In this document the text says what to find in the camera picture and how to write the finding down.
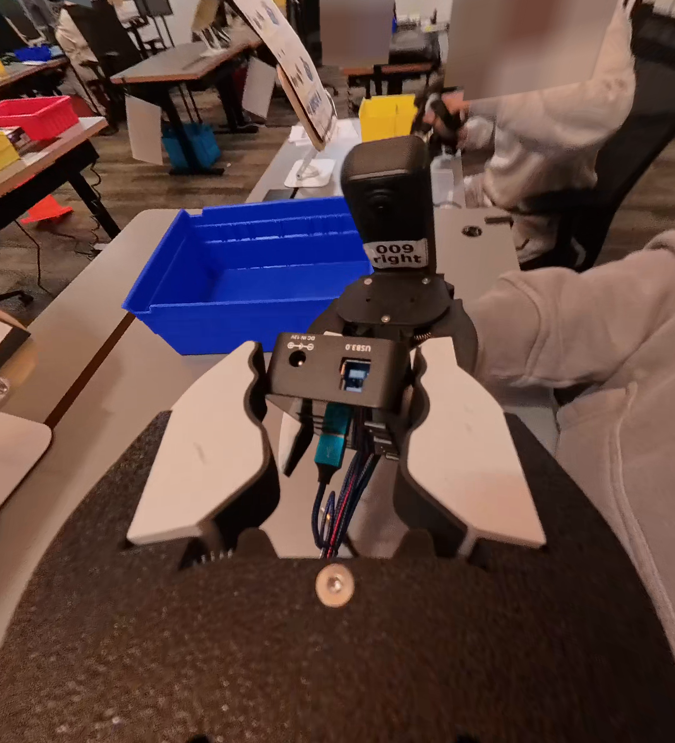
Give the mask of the black office chair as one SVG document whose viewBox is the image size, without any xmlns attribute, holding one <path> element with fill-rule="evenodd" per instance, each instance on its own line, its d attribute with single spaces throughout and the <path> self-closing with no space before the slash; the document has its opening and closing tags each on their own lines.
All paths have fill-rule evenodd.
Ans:
<svg viewBox="0 0 675 743">
<path fill-rule="evenodd" d="M 632 109 L 598 154 L 596 187 L 569 222 L 563 265 L 579 272 L 595 264 L 618 209 L 675 138 L 675 17 L 645 2 L 631 20 Z"/>
</svg>

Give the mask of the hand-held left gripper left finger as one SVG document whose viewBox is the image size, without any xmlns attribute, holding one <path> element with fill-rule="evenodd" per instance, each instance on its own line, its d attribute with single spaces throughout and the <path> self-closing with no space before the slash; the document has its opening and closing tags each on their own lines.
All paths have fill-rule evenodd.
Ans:
<svg viewBox="0 0 675 743">
<path fill-rule="evenodd" d="M 223 553 L 263 524 L 279 502 L 266 413 L 264 353 L 246 341 L 173 405 L 128 542 L 194 538 Z"/>
</svg>

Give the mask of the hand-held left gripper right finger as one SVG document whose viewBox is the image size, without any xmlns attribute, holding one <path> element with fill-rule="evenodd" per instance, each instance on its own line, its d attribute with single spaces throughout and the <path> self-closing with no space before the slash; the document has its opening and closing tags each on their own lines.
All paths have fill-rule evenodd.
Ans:
<svg viewBox="0 0 675 743">
<path fill-rule="evenodd" d="M 441 556 L 469 558 L 482 540 L 547 544 L 503 408 L 457 363 L 450 337 L 416 350 L 417 417 L 399 470 L 443 519 L 431 534 Z"/>
</svg>

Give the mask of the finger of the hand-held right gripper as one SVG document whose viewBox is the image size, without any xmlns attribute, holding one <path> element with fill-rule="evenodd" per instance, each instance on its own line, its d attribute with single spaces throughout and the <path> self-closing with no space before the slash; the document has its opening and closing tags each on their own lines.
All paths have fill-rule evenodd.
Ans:
<svg viewBox="0 0 675 743">
<path fill-rule="evenodd" d="M 368 408 L 365 425 L 374 454 L 399 461 L 409 432 L 408 411 Z"/>
<path fill-rule="evenodd" d="M 268 439 L 280 476 L 290 477 L 312 442 L 312 401 L 268 396 Z"/>
</svg>

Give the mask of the tilted sign on white stand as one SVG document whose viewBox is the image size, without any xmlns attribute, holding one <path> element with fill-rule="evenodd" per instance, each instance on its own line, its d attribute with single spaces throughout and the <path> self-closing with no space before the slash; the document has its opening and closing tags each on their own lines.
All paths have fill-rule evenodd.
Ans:
<svg viewBox="0 0 675 743">
<path fill-rule="evenodd" d="M 330 181 L 334 160 L 318 158 L 338 130 L 331 94 L 295 29 L 273 1 L 229 2 L 245 26 L 274 56 L 277 79 L 311 144 L 288 172 L 284 187 L 321 188 Z"/>
</svg>

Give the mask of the orange floor marker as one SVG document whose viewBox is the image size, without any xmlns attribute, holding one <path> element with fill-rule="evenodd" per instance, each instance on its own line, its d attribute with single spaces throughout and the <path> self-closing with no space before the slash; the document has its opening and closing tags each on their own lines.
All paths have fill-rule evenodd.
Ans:
<svg viewBox="0 0 675 743">
<path fill-rule="evenodd" d="M 74 213 L 70 206 L 61 204 L 53 195 L 48 195 L 30 207 L 19 220 L 22 226 L 55 224 Z"/>
</svg>

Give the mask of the blue plastic bin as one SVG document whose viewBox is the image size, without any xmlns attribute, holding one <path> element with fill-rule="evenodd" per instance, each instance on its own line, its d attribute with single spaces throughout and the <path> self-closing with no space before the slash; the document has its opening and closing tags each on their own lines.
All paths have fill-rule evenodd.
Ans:
<svg viewBox="0 0 675 743">
<path fill-rule="evenodd" d="M 371 272 L 342 196 L 180 209 L 122 306 L 180 355 L 271 351 Z"/>
</svg>

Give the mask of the black usb hub box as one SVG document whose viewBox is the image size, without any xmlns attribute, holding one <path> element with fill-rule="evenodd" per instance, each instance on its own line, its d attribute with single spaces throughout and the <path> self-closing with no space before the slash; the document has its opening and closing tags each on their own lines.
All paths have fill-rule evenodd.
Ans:
<svg viewBox="0 0 675 743">
<path fill-rule="evenodd" d="M 267 397 L 393 411 L 408 384 L 409 346 L 389 339 L 278 334 L 267 368 Z"/>
</svg>

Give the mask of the person's right forearm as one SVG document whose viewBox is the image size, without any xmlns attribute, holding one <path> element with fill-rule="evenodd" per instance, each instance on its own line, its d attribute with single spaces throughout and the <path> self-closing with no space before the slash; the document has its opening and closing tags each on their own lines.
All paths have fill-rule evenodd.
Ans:
<svg viewBox="0 0 675 743">
<path fill-rule="evenodd" d="M 563 267 L 505 274 L 467 312 L 482 383 L 605 382 L 675 320 L 675 229 L 582 274 Z"/>
</svg>

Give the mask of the wooden table with black legs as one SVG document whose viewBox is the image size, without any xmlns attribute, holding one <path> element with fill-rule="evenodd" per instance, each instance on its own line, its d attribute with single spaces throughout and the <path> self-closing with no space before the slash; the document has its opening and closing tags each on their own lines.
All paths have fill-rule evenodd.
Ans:
<svg viewBox="0 0 675 743">
<path fill-rule="evenodd" d="M 349 88 L 363 88 L 364 98 L 370 99 L 373 91 L 377 96 L 384 95 L 384 84 L 387 85 L 388 95 L 396 95 L 401 94 L 406 80 L 425 78 L 429 82 L 431 75 L 440 68 L 440 62 L 410 62 L 375 65 L 371 68 L 340 67 L 339 70 L 346 77 Z"/>
<path fill-rule="evenodd" d="M 0 231 L 69 184 L 106 235 L 110 239 L 117 237 L 119 226 L 82 174 L 99 158 L 91 138 L 107 126 L 101 116 L 81 117 L 59 137 L 39 143 L 37 151 L 0 170 Z"/>
<path fill-rule="evenodd" d="M 228 127 L 224 133 L 257 133 L 258 127 L 245 119 L 233 79 L 236 67 L 262 44 L 255 40 L 255 36 L 246 36 L 247 32 L 244 29 L 239 30 L 239 35 L 232 33 L 230 45 L 225 49 L 212 51 L 203 42 L 178 45 L 110 78 L 111 83 L 124 87 L 131 95 L 161 108 L 168 124 L 182 141 L 192 171 L 188 175 L 221 176 L 224 168 L 214 166 L 212 170 L 203 171 L 195 164 L 170 90 L 176 86 L 201 91 L 215 88 L 227 119 Z"/>
</svg>

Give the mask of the red plastic bin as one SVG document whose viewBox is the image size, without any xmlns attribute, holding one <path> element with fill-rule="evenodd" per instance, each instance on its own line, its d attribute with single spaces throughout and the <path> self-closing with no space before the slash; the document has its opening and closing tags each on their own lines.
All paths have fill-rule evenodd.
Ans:
<svg viewBox="0 0 675 743">
<path fill-rule="evenodd" d="M 0 101 L 0 128 L 20 127 L 35 141 L 53 140 L 79 122 L 69 96 Z"/>
</svg>

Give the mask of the white board panel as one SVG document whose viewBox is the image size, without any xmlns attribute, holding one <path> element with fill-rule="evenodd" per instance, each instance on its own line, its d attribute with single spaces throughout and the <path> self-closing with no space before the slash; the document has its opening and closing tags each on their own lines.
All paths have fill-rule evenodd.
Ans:
<svg viewBox="0 0 675 743">
<path fill-rule="evenodd" d="M 162 110 L 141 98 L 126 94 L 127 131 L 135 161 L 162 166 Z"/>
<path fill-rule="evenodd" d="M 277 69 L 255 56 L 248 61 L 242 92 L 242 109 L 258 123 L 264 123 L 274 93 Z"/>
</svg>

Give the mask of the person's grey hoodie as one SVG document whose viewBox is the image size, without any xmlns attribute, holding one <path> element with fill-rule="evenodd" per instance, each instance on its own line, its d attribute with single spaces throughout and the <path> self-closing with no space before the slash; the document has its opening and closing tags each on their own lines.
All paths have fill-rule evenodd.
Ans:
<svg viewBox="0 0 675 743">
<path fill-rule="evenodd" d="M 675 375 L 577 397 L 557 459 L 617 535 L 675 658 Z"/>
</svg>

